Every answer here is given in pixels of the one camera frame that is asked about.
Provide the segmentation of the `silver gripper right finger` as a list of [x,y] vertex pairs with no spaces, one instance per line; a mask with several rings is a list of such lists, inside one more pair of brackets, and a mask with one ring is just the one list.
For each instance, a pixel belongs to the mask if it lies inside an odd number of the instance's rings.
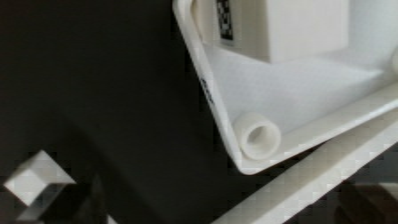
[[398,224],[398,183],[341,186],[336,224]]

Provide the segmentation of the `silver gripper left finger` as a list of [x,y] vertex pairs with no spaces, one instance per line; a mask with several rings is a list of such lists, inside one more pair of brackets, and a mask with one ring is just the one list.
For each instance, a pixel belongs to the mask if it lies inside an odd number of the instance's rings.
[[14,224],[109,224],[101,185],[50,184]]

